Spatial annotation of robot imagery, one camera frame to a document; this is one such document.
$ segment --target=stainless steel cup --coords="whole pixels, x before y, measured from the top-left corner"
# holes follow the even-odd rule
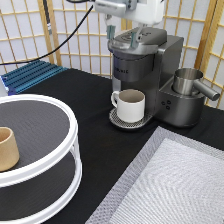
[[[194,68],[181,68],[174,75],[173,90],[181,95],[192,96],[194,89],[198,90],[212,101],[217,100],[220,94],[200,82],[203,73]]]

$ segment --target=gray mat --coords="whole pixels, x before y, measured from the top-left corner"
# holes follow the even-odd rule
[[[24,218],[47,208],[65,193],[74,175],[75,161],[69,152],[44,173],[0,188],[0,222]]]
[[[165,139],[109,223],[223,223],[223,170],[223,160]]]
[[[86,224],[109,223],[110,218],[165,138],[224,160],[224,152],[158,127]]]
[[[9,127],[15,133],[20,160],[11,169],[14,170],[45,157],[57,148],[67,136],[70,123],[59,107],[26,100],[0,105],[0,127]]]

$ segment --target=tan cup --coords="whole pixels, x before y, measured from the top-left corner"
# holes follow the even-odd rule
[[[13,167],[19,161],[19,150],[13,131],[0,127],[0,172]]]

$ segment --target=coffee machine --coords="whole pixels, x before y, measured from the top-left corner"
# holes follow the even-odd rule
[[[181,128],[194,126],[200,120],[205,95],[200,91],[183,95],[173,89],[184,39],[167,35],[166,30],[144,27],[138,45],[130,47],[133,34],[138,30],[126,31],[109,40],[108,48],[113,54],[113,91],[136,89],[143,92],[145,117],[136,124],[125,124],[113,109],[110,121],[127,130],[140,128],[152,118]]]

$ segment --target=shoji screen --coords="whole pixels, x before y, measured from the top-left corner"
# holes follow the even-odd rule
[[[51,51],[42,0],[0,0],[0,63],[23,61]],[[45,61],[54,63],[53,56]],[[0,75],[22,65],[0,66]]]
[[[221,93],[218,101],[207,100],[207,104],[224,110],[224,0],[219,0],[216,6],[201,70],[204,82]]]
[[[65,0],[47,0],[54,45],[61,44],[76,28],[91,3],[71,4]],[[121,20],[114,18],[116,31]],[[103,14],[94,10],[78,32],[57,52],[58,65],[77,68],[93,74],[110,76],[111,55],[107,49],[106,26]]]
[[[204,44],[200,49],[199,45],[202,36],[208,35],[215,4],[216,0],[165,0],[163,21],[154,27],[167,30],[168,35],[184,37],[180,67],[194,67],[197,55],[200,57],[204,51]]]

